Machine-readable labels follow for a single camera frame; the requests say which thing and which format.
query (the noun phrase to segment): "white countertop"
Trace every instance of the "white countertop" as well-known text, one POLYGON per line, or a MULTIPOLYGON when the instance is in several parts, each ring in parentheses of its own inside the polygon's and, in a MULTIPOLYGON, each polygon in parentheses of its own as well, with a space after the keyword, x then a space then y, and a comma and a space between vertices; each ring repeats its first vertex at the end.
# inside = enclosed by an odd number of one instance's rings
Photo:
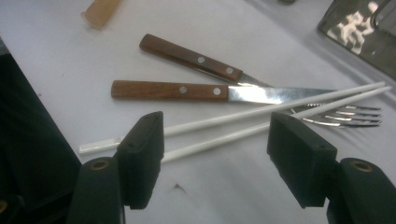
MULTIPOLYGON (((383 124, 334 129, 308 124, 338 148, 337 160, 378 165, 396 183, 396 82, 317 31, 331 0, 121 0, 102 31, 80 17, 91 0, 0 4, 0 36, 70 146, 125 135, 147 113, 164 126, 257 107, 217 103, 119 101, 115 79, 222 84, 139 47, 152 34, 238 67, 274 86, 341 90, 386 81, 393 90, 359 102, 383 107, 383 124)), ((172 150, 269 116, 166 139, 172 150)), ((268 133, 163 165, 148 208, 128 223, 327 223, 326 209, 302 209, 266 154, 268 133)), ((79 156, 82 162, 107 151, 79 156)))

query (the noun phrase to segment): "black object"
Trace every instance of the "black object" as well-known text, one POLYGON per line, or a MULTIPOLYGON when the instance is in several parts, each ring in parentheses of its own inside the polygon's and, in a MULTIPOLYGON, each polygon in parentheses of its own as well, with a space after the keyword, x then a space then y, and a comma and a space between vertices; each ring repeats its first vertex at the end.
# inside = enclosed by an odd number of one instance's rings
POLYGON ((396 223, 396 188, 368 161, 337 149, 294 117, 273 113, 267 153, 302 208, 323 206, 332 224, 396 223))
POLYGON ((80 162, 11 55, 0 57, 0 223, 62 223, 80 162))
POLYGON ((163 148, 163 112, 144 116, 113 158, 81 167, 66 223, 124 223, 124 205, 144 209, 161 170, 163 148))

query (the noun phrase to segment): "chopstick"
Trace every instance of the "chopstick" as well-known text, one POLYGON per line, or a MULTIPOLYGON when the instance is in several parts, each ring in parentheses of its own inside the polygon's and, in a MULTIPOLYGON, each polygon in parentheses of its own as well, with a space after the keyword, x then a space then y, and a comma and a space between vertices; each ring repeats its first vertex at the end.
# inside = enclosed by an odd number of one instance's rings
MULTIPOLYGON (((179 133, 186 133, 186 132, 191 132, 194 130, 198 129, 203 129, 215 125, 220 125, 223 123, 231 122, 234 120, 238 119, 246 119, 250 118, 253 116, 258 116, 266 113, 271 113, 275 111, 280 111, 284 109, 289 109, 298 105, 307 105, 310 103, 314 102, 321 102, 321 101, 326 101, 326 100, 331 100, 334 98, 340 98, 340 97, 345 97, 347 95, 352 95, 356 94, 359 92, 364 92, 364 91, 370 91, 377 89, 379 87, 385 86, 385 82, 377 82, 374 84, 369 84, 369 85, 364 85, 352 89, 347 89, 347 90, 342 90, 342 91, 332 91, 328 93, 324 93, 321 95, 316 95, 316 96, 311 96, 307 97, 304 99, 298 99, 295 101, 290 101, 286 102, 280 105, 266 105, 262 106, 256 109, 251 109, 247 110, 244 112, 239 112, 239 113, 234 113, 231 115, 226 115, 226 116, 221 116, 221 117, 216 117, 212 119, 204 119, 200 121, 195 121, 195 122, 190 122, 186 124, 181 124, 181 125, 176 125, 172 126, 169 128, 165 128, 163 130, 164 136, 171 136, 171 135, 176 135, 179 133)), ((88 153, 93 153, 93 152, 98 152, 98 151, 104 151, 104 150, 110 150, 110 149, 116 149, 117 146, 120 144, 122 141, 123 137, 118 137, 118 138, 111 138, 107 140, 102 140, 94 143, 89 143, 85 145, 81 145, 78 148, 78 153, 79 154, 88 154, 88 153)))
MULTIPOLYGON (((329 103, 326 105, 308 109, 308 110, 302 111, 300 113, 293 114, 291 116, 295 117, 297 119, 303 119, 306 117, 310 117, 310 116, 314 116, 316 114, 323 113, 327 110, 334 109, 341 105, 351 104, 353 102, 365 99, 367 97, 377 95, 384 91, 389 91, 390 89, 391 89, 391 87, 383 87, 383 88, 379 88, 379 89, 376 89, 373 91, 367 91, 367 92, 361 93, 359 95, 350 96, 350 97, 347 97, 347 98, 339 100, 339 101, 335 101, 335 102, 332 102, 332 103, 329 103)), ((181 159, 183 157, 187 157, 192 154, 202 152, 202 151, 208 150, 213 147, 219 147, 221 145, 231 143, 233 141, 242 139, 244 137, 251 136, 256 133, 261 133, 263 131, 268 130, 269 127, 270 127, 270 122, 265 122, 263 124, 260 124, 260 125, 257 125, 257 126, 251 127, 251 128, 247 128, 247 129, 244 129, 239 132, 223 135, 221 137, 218 137, 218 138, 215 138, 215 139, 203 142, 203 143, 198 143, 198 144, 195 144, 195 145, 192 145, 189 147, 183 147, 183 148, 167 151, 167 152, 165 152, 165 154, 163 156, 162 163, 181 159)))

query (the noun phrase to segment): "clamp jaw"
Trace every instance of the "clamp jaw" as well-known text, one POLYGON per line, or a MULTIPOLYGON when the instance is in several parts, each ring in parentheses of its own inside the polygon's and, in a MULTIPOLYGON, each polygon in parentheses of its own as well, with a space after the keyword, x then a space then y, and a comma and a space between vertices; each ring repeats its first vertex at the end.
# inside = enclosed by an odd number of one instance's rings
POLYGON ((129 131, 112 158, 81 166, 66 223, 125 223, 124 205, 146 208, 161 170, 163 149, 163 113, 148 114, 129 131))
POLYGON ((382 170, 354 158, 337 162, 337 148, 298 119, 272 115, 267 153, 302 208, 329 199, 329 223, 396 223, 396 188, 382 170))

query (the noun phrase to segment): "knife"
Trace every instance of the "knife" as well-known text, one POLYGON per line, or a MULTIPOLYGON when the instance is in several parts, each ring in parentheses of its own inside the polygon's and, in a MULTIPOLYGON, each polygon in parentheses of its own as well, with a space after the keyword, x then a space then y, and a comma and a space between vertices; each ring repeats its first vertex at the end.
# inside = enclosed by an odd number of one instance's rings
POLYGON ((324 90, 115 80, 113 98, 281 104, 324 90))
POLYGON ((211 76, 221 78, 233 84, 241 86, 253 85, 271 87, 269 84, 245 74, 242 70, 236 67, 211 59, 190 49, 185 49, 155 35, 145 35, 140 41, 139 47, 148 53, 182 64, 189 68, 205 72, 211 76))

